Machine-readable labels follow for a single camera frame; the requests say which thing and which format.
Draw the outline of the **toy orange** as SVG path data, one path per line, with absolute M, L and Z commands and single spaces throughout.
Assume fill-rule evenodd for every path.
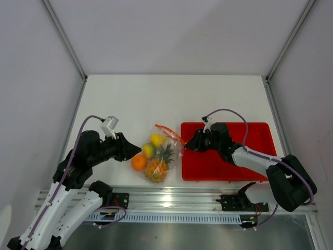
M 131 159 L 131 167 L 136 171 L 142 171 L 147 165 L 147 157 L 145 155 L 136 155 Z

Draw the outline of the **green toy lime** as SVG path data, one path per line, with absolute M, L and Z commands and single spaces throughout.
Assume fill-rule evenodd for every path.
M 152 143 L 146 143 L 142 147 L 142 153 L 146 158 L 152 159 L 156 155 L 156 147 Z

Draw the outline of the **yellow toy lemon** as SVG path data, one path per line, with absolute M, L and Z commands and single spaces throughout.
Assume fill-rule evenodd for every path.
M 163 146 L 166 142 L 167 137 L 162 134 L 154 133 L 150 136 L 150 143 L 152 143 L 156 148 L 159 148 L 160 146 Z

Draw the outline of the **toy pineapple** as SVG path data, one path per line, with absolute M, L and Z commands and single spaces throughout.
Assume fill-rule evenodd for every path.
M 160 146 L 156 156 L 148 162 L 144 169 L 145 177 L 153 183 L 163 182 L 173 161 L 175 159 L 172 145 L 168 143 L 166 146 Z

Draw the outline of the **clear zip top bag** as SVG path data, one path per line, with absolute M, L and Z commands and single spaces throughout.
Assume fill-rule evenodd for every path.
M 180 162 L 184 153 L 185 142 L 172 129 L 156 124 L 146 142 L 142 153 L 147 158 L 143 170 L 146 179 L 154 184 L 163 183 L 170 170 Z

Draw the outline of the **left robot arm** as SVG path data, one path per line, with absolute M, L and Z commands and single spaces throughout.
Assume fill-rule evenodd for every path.
M 99 208 L 111 208 L 112 187 L 95 181 L 81 201 L 69 212 L 69 203 L 85 181 L 92 176 L 93 167 L 114 159 L 122 162 L 141 152 L 122 133 L 100 139 L 94 130 L 84 131 L 79 140 L 57 167 L 47 198 L 27 230 L 10 239 L 9 249 L 62 249 L 71 234 Z

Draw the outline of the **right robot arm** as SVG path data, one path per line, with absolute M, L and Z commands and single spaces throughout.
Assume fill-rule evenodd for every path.
M 237 143 L 224 123 L 208 123 L 197 129 L 185 148 L 201 153 L 213 150 L 224 162 L 268 179 L 267 184 L 254 183 L 243 189 L 244 193 L 237 198 L 243 210 L 251 209 L 256 203 L 274 203 L 292 212 L 311 204 L 317 193 L 316 185 L 296 156 L 272 156 Z

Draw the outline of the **red plastic tray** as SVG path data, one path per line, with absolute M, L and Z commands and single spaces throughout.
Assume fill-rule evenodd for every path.
M 261 153 L 276 155 L 270 127 L 265 122 L 248 123 L 246 146 Z M 267 178 L 244 167 L 224 162 L 213 150 L 194 152 L 185 149 L 182 157 L 182 178 L 185 181 L 266 181 Z

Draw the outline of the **aluminium mounting rail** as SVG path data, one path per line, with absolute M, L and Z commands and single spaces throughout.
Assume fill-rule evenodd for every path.
M 161 186 L 115 186 L 115 193 L 129 193 L 129 211 L 143 213 L 196 213 L 211 214 L 221 212 L 221 205 L 216 202 L 220 195 L 236 194 L 239 188 L 211 188 L 211 187 L 161 187 Z M 72 199 L 68 208 L 76 205 L 85 195 L 88 186 Z M 40 191 L 34 210 L 38 211 L 47 197 L 48 189 Z M 301 206 L 294 212 L 287 212 L 278 208 L 278 215 L 318 215 L 315 204 Z

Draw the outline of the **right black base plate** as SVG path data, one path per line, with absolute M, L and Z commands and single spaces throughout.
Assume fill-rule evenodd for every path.
M 253 203 L 245 195 L 224 194 L 215 200 L 221 204 L 222 211 L 268 212 L 268 204 Z

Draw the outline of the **left aluminium corner post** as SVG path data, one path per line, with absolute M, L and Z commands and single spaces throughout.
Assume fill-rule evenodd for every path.
M 54 9 L 54 7 L 52 6 L 51 1 L 49 0 L 40 0 L 40 3 L 42 5 L 42 7 L 44 8 L 44 11 L 47 15 L 47 17 L 49 18 L 55 32 L 57 33 L 60 42 L 62 43 L 66 53 L 69 56 L 69 59 L 71 60 L 74 68 L 76 69 L 77 73 L 79 74 L 81 80 L 83 82 L 86 81 L 87 79 L 87 75 L 78 59 L 78 56 L 63 28 L 63 25 L 60 22 L 60 19 Z

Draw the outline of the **aluminium corner post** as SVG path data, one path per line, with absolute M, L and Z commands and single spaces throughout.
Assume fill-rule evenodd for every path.
M 49 0 L 40 0 L 40 3 L 42 5 L 42 7 L 44 8 L 44 11 L 47 15 L 47 17 L 49 18 L 55 32 L 57 33 L 60 42 L 62 43 L 66 53 L 69 56 L 69 59 L 71 60 L 74 68 L 76 69 L 77 73 L 79 74 L 81 80 L 83 82 L 86 81 L 87 79 L 87 75 L 78 59 L 78 56 L 63 28 L 63 25 L 60 22 L 60 19 L 54 9 L 54 7 L 52 6 L 51 1 Z
M 305 7 L 302 9 L 300 16 L 297 18 L 296 23 L 294 24 L 289 36 L 287 37 L 282 49 L 280 50 L 277 58 L 275 59 L 274 63 L 271 66 L 271 69 L 269 70 L 267 76 L 265 77 L 267 84 L 271 83 L 274 75 L 276 74 L 281 64 L 283 63 L 284 59 L 288 55 L 288 52 L 292 48 L 294 42 L 296 41 L 302 28 L 305 26 L 307 20 L 309 19 L 317 3 L 318 3 L 317 0 L 306 1 Z

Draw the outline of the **right aluminium corner post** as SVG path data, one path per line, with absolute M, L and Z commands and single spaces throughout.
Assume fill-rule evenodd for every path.
M 271 66 L 271 69 L 269 70 L 267 76 L 265 77 L 267 84 L 271 83 L 274 75 L 276 74 L 281 64 L 283 63 L 284 59 L 288 55 L 288 52 L 292 48 L 294 42 L 296 41 L 302 28 L 305 26 L 307 20 L 309 19 L 317 3 L 318 3 L 317 0 L 306 1 L 305 7 L 302 9 L 300 16 L 297 18 L 296 23 L 294 24 L 289 36 L 287 37 L 282 49 L 280 50 L 277 58 L 275 59 L 274 63 Z

